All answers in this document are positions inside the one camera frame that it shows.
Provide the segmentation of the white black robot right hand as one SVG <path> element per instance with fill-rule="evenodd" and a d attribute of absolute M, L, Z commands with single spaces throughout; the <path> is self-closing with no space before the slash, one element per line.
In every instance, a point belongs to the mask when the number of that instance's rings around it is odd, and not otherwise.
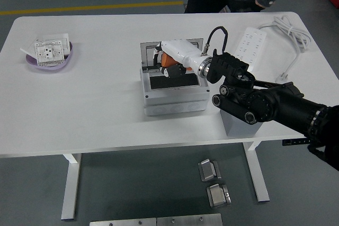
<path fill-rule="evenodd" d="M 181 77 L 187 70 L 206 78 L 210 63 L 209 55 L 204 55 L 196 46 L 183 39 L 161 41 L 154 50 L 154 66 L 169 78 Z"/>

